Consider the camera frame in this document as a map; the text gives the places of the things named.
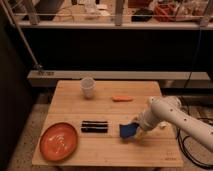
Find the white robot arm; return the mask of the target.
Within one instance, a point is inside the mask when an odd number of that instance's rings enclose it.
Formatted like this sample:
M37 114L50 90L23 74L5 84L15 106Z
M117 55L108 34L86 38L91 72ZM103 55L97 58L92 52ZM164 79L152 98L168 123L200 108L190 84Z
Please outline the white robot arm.
M213 126L185 114L177 97L150 97L148 108L132 120L145 132L163 121L177 126L213 153Z

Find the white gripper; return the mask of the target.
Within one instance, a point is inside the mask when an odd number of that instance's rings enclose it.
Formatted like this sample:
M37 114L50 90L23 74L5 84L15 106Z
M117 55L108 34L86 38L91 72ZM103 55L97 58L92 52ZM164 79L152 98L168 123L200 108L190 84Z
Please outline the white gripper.
M131 122L137 123L141 128L136 131L134 138L138 142L142 141L144 136L147 134L146 131L150 130L150 125L145 121L144 114L140 113L138 116L134 117Z

